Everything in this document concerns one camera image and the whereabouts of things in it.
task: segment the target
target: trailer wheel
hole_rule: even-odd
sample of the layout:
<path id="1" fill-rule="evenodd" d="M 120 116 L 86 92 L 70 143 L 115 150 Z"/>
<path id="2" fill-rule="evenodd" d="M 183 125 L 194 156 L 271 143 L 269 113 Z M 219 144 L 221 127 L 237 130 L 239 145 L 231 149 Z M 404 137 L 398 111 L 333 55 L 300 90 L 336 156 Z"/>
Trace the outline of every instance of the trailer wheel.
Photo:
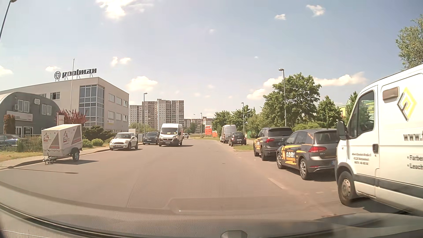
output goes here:
<path id="1" fill-rule="evenodd" d="M 72 160 L 73 161 L 78 161 L 79 160 L 79 150 L 78 150 L 78 148 L 73 148 L 72 149 Z"/>

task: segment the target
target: van door handle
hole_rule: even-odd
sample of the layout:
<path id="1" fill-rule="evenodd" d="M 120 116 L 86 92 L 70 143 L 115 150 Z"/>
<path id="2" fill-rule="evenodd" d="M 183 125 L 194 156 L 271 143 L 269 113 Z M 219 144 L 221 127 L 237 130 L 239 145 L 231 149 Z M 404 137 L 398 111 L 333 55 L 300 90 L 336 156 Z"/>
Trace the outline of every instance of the van door handle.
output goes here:
<path id="1" fill-rule="evenodd" d="M 373 153 L 375 154 L 379 153 L 379 144 L 373 144 L 372 149 L 373 149 Z"/>

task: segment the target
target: white van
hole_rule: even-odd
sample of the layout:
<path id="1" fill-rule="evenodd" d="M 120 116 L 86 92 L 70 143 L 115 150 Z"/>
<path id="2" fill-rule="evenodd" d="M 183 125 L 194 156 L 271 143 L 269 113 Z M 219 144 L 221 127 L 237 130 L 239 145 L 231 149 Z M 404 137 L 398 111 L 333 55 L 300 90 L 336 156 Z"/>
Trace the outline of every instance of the white van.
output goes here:
<path id="1" fill-rule="evenodd" d="M 160 129 L 159 146 L 162 145 L 182 145 L 184 136 L 182 135 L 182 124 L 163 123 Z"/>
<path id="2" fill-rule="evenodd" d="M 222 134 L 220 135 L 220 142 L 229 142 L 229 134 L 236 132 L 236 125 L 224 125 L 222 127 Z"/>
<path id="3" fill-rule="evenodd" d="M 423 64 L 380 79 L 337 123 L 335 176 L 344 205 L 366 196 L 423 213 Z"/>

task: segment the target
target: asphalt road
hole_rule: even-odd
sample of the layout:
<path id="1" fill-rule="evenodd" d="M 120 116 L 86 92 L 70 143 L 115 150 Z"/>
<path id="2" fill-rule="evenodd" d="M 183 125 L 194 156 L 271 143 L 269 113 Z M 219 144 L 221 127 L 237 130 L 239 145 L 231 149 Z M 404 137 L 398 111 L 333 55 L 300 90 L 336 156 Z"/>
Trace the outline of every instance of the asphalt road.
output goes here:
<path id="1" fill-rule="evenodd" d="M 333 174 L 302 180 L 252 152 L 217 141 L 185 139 L 179 147 L 141 145 L 131 151 L 82 155 L 0 171 L 0 181 L 47 199 L 124 209 L 187 214 L 282 213 L 290 219 L 318 219 L 358 212 L 398 212 L 360 199 L 339 202 Z"/>

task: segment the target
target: car tail light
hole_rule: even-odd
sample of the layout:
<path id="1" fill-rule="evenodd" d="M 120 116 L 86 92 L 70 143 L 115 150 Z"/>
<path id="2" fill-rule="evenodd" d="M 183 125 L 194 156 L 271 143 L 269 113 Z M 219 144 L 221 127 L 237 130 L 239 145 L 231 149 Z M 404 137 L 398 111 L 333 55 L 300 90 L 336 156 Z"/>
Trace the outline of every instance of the car tail light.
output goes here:
<path id="1" fill-rule="evenodd" d="M 326 147 L 324 147 L 324 146 L 312 146 L 309 149 L 309 152 L 313 153 L 313 152 L 321 152 L 321 151 L 325 151 L 325 150 L 326 150 Z"/>

